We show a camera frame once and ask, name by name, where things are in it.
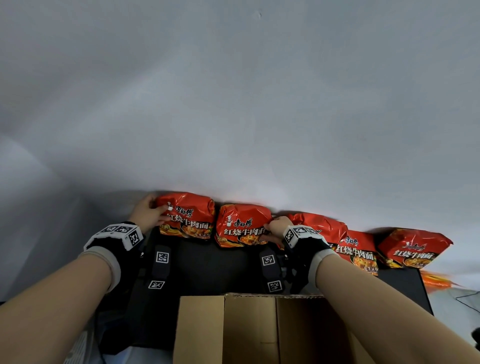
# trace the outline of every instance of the cardboard box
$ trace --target cardboard box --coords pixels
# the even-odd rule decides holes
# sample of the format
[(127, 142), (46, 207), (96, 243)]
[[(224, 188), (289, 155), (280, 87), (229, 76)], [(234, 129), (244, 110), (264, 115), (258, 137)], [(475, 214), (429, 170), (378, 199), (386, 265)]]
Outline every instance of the cardboard box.
[(174, 364), (374, 364), (323, 297), (184, 296)]

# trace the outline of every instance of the person's left forearm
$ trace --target person's left forearm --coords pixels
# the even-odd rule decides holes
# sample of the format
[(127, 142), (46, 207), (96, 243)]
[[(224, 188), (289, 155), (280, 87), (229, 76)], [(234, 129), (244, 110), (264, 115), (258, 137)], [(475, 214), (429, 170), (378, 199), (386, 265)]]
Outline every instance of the person's left forearm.
[(2, 363), (63, 363), (110, 283), (108, 264), (83, 255), (0, 306)]

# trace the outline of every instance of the red plastic packaging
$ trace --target red plastic packaging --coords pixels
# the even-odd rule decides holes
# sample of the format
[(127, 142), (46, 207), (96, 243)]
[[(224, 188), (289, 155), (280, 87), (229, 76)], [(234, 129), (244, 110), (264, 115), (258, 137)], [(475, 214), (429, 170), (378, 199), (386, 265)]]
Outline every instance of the red plastic packaging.
[(347, 235), (333, 248), (339, 256), (353, 263), (361, 269), (378, 276), (373, 235), (348, 230)]
[(164, 235), (209, 239), (215, 221), (215, 202), (206, 196), (189, 192), (173, 192), (156, 199), (156, 205), (168, 205), (163, 215), (170, 216), (160, 226)]
[(293, 222), (294, 225), (306, 225), (319, 234), (321, 234), (325, 240), (332, 246), (332, 244), (338, 244), (347, 234), (347, 226), (345, 223), (332, 218), (327, 218), (323, 215), (311, 214), (308, 212), (302, 212), (299, 214), (288, 214), (287, 217)]
[(380, 259), (391, 268), (423, 268), (453, 242), (425, 230), (395, 229), (378, 244)]
[(265, 232), (264, 224), (270, 221), (272, 213), (266, 207), (223, 205), (216, 221), (215, 240), (222, 248), (266, 244), (266, 240), (259, 238)]

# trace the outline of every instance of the forearm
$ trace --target forearm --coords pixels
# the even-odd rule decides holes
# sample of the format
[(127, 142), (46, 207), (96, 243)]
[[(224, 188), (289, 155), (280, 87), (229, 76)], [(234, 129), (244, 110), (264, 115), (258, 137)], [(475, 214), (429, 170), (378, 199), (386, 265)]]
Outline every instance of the forearm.
[(0, 306), (3, 363), (62, 363), (111, 281), (108, 265), (83, 255)]
[(317, 287), (378, 363), (479, 363), (480, 353), (409, 298), (336, 255)]

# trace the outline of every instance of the orange package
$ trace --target orange package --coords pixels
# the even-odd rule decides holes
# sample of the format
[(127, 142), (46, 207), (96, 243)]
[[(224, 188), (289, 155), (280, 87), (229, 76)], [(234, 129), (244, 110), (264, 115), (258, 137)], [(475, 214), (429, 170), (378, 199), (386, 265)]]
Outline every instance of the orange package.
[(395, 229), (378, 245), (380, 259), (391, 268), (423, 268), (453, 242), (442, 234)]
[(263, 206), (223, 205), (216, 221), (215, 240), (222, 248), (266, 244), (259, 240), (265, 232), (264, 224), (272, 221), (272, 213)]
[(361, 269), (378, 276), (377, 258), (373, 235), (366, 232), (348, 230), (335, 248), (339, 256)]
[(310, 214), (302, 212), (300, 214), (288, 214), (287, 217), (293, 222), (293, 225), (310, 226), (317, 233), (321, 234), (331, 248), (336, 248), (336, 245), (347, 234), (347, 226), (345, 223), (332, 218), (327, 218), (323, 215)]
[(156, 205), (168, 205), (163, 215), (170, 216), (160, 226), (164, 235), (209, 239), (215, 221), (215, 202), (206, 196), (189, 192), (173, 192), (156, 199)]

